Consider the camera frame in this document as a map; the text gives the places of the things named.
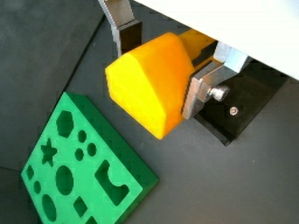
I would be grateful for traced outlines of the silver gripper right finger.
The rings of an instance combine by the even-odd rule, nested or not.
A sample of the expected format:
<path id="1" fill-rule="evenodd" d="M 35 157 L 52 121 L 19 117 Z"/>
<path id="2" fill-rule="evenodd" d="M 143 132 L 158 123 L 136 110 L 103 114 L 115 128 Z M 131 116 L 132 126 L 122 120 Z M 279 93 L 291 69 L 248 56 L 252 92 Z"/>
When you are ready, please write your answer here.
<path id="1" fill-rule="evenodd" d="M 236 76 L 252 58 L 230 45 L 219 42 L 212 58 L 191 76 L 186 93 L 182 116 L 191 119 L 203 109 L 204 103 L 214 98 L 222 102 L 230 88 L 222 82 Z"/>

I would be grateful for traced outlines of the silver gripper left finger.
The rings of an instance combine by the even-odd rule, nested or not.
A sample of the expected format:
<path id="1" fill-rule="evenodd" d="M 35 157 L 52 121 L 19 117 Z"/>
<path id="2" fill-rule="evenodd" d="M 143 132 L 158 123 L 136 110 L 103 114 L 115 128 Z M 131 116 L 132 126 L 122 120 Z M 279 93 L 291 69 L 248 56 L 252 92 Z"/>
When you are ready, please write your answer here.
<path id="1" fill-rule="evenodd" d="M 143 23 L 135 19 L 128 0 L 97 0 L 111 25 L 118 56 L 142 45 Z"/>

